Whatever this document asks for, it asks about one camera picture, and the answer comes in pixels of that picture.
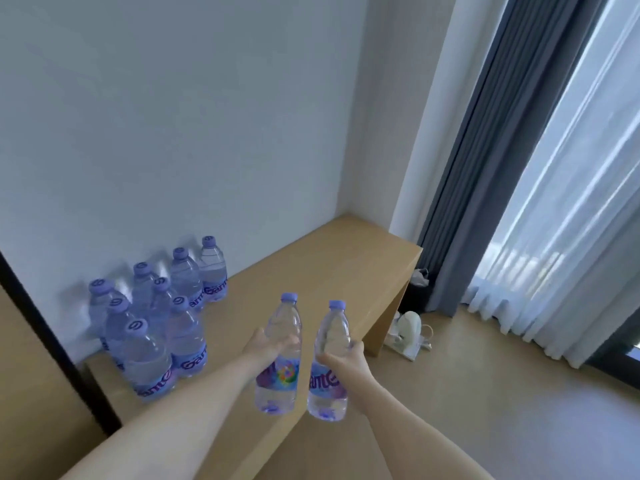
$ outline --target gray curtain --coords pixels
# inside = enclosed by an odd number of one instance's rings
[[[427,311],[456,312],[605,1],[509,0],[418,241]]]

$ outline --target beige floor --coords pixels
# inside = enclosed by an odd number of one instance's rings
[[[432,352],[411,363],[385,348],[371,370],[497,480],[640,479],[640,392],[553,361],[463,308],[453,319],[423,318],[436,332]],[[351,408],[336,424],[306,414],[257,478],[390,475],[366,418]]]

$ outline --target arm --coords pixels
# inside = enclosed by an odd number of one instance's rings
[[[239,357],[153,405],[62,480],[194,478],[240,391],[292,340],[272,344],[256,330]]]
[[[395,480],[490,480],[491,475],[469,455],[378,384],[363,350],[362,342],[356,342],[345,357],[322,354],[317,359],[334,371],[349,400],[368,418],[391,476]]]

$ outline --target water bottle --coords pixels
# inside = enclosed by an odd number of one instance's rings
[[[153,298],[154,280],[157,275],[148,263],[142,261],[133,266],[133,288],[131,290],[131,313],[139,318],[147,318],[151,298]]]
[[[255,405],[267,414],[284,414],[292,411],[296,401],[302,323],[296,302],[298,295],[283,293],[281,304],[269,319],[265,334],[270,340],[295,335],[299,342],[289,346],[255,379]]]
[[[125,377],[145,402],[164,396],[175,386],[171,355],[164,343],[148,333],[143,318],[133,318],[125,325],[122,357]]]
[[[207,343],[194,308],[186,296],[172,300],[171,315],[166,324],[166,343],[173,368],[180,377],[191,377],[207,363]]]
[[[107,320],[107,307],[114,298],[115,285],[111,280],[98,279],[89,283],[89,320],[91,321],[90,332],[94,337],[100,339],[104,348],[106,340],[104,338],[104,322]]]
[[[171,282],[178,295],[187,297],[192,308],[197,311],[202,309],[204,294],[200,280],[200,269],[196,261],[189,257],[189,252],[185,248],[173,250]]]
[[[227,263],[212,235],[202,238],[200,277],[206,301],[218,301],[227,296]]]
[[[125,370],[122,359],[122,343],[125,339],[127,323],[133,320],[129,309],[131,304],[126,297],[116,297],[109,302],[107,320],[104,322],[104,342],[102,348],[111,355],[121,371]]]
[[[329,313],[320,323],[311,364],[307,411],[325,421],[340,421],[347,412],[347,391],[333,371],[316,362],[315,356],[327,352],[338,357],[347,354],[351,345],[349,323],[344,316],[346,305],[340,300],[329,302]]]
[[[175,295],[171,288],[171,280],[169,278],[157,278],[154,281],[153,292],[147,316],[149,334],[156,339],[165,340],[166,322],[171,312],[171,300]]]

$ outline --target wooden bench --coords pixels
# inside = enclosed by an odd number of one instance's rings
[[[330,299],[345,300],[352,336],[364,341],[369,354],[380,352],[419,256],[415,244],[345,216],[229,279],[228,297],[207,305],[202,313],[209,361],[201,376],[242,350],[252,331],[266,325],[281,293],[295,292],[303,325],[298,397],[293,412],[272,417],[256,410],[253,384],[246,387],[204,461],[199,479],[253,478],[304,414],[314,340]],[[144,411],[147,406],[105,353],[86,362],[123,424]],[[180,381],[177,388],[186,383]]]

